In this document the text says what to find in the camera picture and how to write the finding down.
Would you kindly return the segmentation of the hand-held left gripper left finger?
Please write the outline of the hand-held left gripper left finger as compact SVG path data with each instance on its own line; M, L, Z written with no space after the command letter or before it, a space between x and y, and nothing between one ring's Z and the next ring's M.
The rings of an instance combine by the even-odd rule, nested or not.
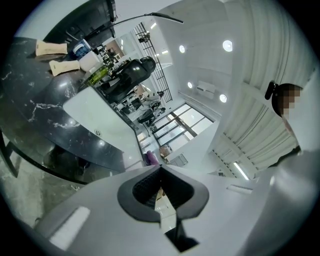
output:
M35 230L67 255L177 256L159 223L142 222L120 206L120 186L150 166L91 182L58 204Z

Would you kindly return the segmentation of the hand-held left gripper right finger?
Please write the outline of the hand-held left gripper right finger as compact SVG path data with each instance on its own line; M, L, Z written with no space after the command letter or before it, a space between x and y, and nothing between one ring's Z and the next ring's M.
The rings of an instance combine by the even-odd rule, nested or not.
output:
M173 165L165 170L202 183L209 199L201 213L182 221L197 241L188 255L269 256L298 232L318 199L318 153L303 151L260 177L241 180Z

